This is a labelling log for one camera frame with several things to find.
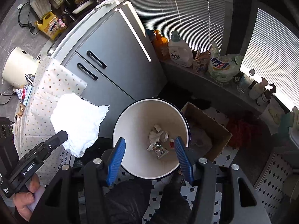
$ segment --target cabinet handle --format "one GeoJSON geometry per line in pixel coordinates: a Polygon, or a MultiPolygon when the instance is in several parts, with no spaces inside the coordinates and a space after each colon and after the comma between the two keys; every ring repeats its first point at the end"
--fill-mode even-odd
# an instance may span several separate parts
{"type": "Polygon", "coordinates": [[[93,74],[93,73],[90,72],[88,69],[86,69],[81,63],[78,63],[78,64],[77,64],[77,67],[78,67],[80,70],[85,71],[85,72],[87,72],[89,75],[91,75],[92,78],[93,78],[95,81],[99,79],[95,74],[93,74]]]}
{"type": "Polygon", "coordinates": [[[107,65],[102,62],[98,57],[96,57],[96,55],[94,53],[92,53],[90,50],[86,51],[87,55],[89,58],[94,58],[95,59],[95,62],[100,66],[102,67],[103,69],[105,69],[107,67],[107,65]]]}

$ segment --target gray cabinet door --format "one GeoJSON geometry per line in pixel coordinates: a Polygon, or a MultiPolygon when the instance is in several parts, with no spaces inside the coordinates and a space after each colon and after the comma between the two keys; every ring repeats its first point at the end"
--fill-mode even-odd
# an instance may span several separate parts
{"type": "Polygon", "coordinates": [[[110,105],[109,112],[106,114],[106,117],[100,125],[99,136],[112,138],[117,118],[128,105],[134,102],[134,100],[100,72],[91,67],[76,53],[64,66],[76,76],[87,82],[87,87],[83,91],[81,95],[82,97],[97,106],[110,105]],[[83,69],[79,69],[77,65],[78,63],[82,64],[95,76],[95,78],[83,69]]]}
{"type": "Polygon", "coordinates": [[[156,97],[166,78],[134,13],[133,7],[124,5],[106,21],[95,24],[90,34],[82,38],[77,52],[133,99],[139,100],[156,97]],[[99,60],[107,67],[101,67],[99,60]]]}

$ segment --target window blind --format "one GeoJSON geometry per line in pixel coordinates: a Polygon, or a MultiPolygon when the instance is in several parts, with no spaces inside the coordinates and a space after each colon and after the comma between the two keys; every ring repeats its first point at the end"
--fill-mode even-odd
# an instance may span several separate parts
{"type": "Polygon", "coordinates": [[[193,50],[205,52],[215,41],[221,49],[225,0],[129,0],[146,29],[170,39],[177,30],[193,50]]]}
{"type": "Polygon", "coordinates": [[[264,77],[275,84],[275,95],[290,110],[299,106],[299,39],[261,9],[241,71],[248,73],[251,68],[256,71],[256,81],[261,82],[264,77]]]}

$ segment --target yellow jug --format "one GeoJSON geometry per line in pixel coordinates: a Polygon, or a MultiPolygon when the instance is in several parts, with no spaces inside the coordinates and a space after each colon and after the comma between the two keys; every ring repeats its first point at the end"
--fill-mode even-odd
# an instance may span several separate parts
{"type": "Polygon", "coordinates": [[[35,24],[40,31],[43,31],[47,36],[54,40],[56,36],[61,33],[57,20],[58,18],[56,15],[49,12],[41,19],[41,24],[38,21],[36,21],[35,24]]]}

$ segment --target finger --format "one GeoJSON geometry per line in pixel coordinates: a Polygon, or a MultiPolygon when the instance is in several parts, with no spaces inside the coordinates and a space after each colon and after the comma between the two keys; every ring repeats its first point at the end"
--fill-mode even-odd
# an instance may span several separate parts
{"type": "Polygon", "coordinates": [[[32,212],[26,205],[29,205],[34,202],[33,194],[28,193],[17,193],[13,197],[13,202],[20,214],[26,221],[29,221],[32,212]]]}
{"type": "Polygon", "coordinates": [[[30,185],[29,185],[29,191],[31,193],[35,193],[40,187],[40,184],[39,184],[39,177],[37,176],[37,174],[35,173],[33,176],[32,176],[32,180],[30,182],[30,185]]]}

